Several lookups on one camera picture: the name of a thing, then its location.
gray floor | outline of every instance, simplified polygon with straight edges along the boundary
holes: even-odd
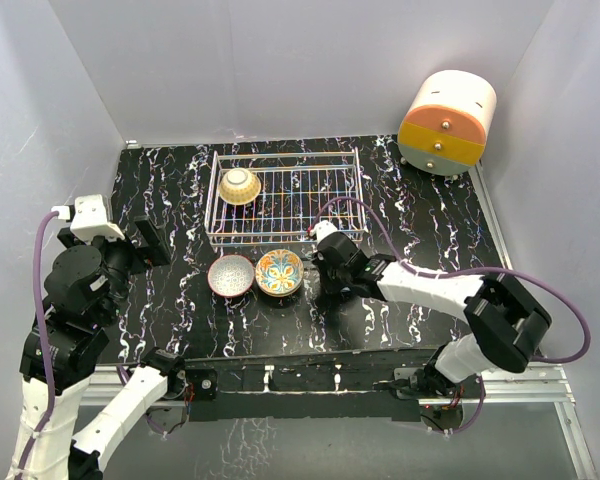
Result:
[[[84,408],[80,424],[95,413],[95,408]],[[385,419],[189,423],[166,441],[141,422],[105,471],[106,480],[131,478],[562,480],[576,476],[552,404],[491,404],[470,430],[448,441]]]

marble surface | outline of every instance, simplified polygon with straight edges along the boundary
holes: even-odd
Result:
[[[206,273],[223,250],[214,252],[204,229],[213,152],[360,152],[364,201],[389,228],[396,246],[412,263],[457,270],[499,265],[468,174],[431,176],[400,165],[394,136],[365,136],[241,144],[125,150],[111,199],[115,221],[132,239],[136,215],[166,226],[174,260],[134,279],[103,363],[136,361],[155,345],[187,358],[324,352],[351,348],[437,347],[467,331],[447,315],[417,305],[374,300],[333,300],[320,295],[318,275],[305,264],[303,287],[285,300],[254,287],[243,297],[217,297]],[[368,219],[367,253],[389,253]],[[238,251],[257,261],[266,250]],[[309,247],[294,251],[308,253]]]

white wall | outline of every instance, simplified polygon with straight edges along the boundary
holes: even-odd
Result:
[[[590,319],[591,351],[567,374],[600,472],[600,0],[555,3],[500,97],[484,164],[514,264]],[[582,335],[555,312],[544,347],[562,356]]]
[[[507,85],[552,0],[51,0],[125,139],[395,132],[445,68]]]
[[[0,478],[22,405],[37,225],[52,205],[109,193],[122,145],[50,5],[0,0]],[[60,250],[54,240],[47,262]]]

black marble table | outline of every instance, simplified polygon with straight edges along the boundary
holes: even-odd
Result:
[[[388,227],[414,264],[444,270],[499,265],[468,174],[431,176],[400,165],[391,135],[196,145],[124,150],[111,199],[115,221],[133,239],[133,217],[147,214],[166,226],[173,264],[134,279],[130,301],[103,363],[137,361],[155,345],[187,358],[325,352],[396,346],[437,347],[465,333],[466,325],[417,305],[342,298],[334,308],[320,295],[307,264],[304,287],[284,301],[257,288],[241,298],[213,294],[206,273],[215,252],[204,213],[213,152],[218,154],[351,151],[359,149],[364,201]],[[389,253],[367,218],[367,251]],[[257,260],[267,249],[244,247]]]

floral pattern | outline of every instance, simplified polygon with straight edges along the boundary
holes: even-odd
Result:
[[[300,257],[289,250],[273,250],[256,266],[256,282],[269,295],[282,297],[295,292],[304,274]]]

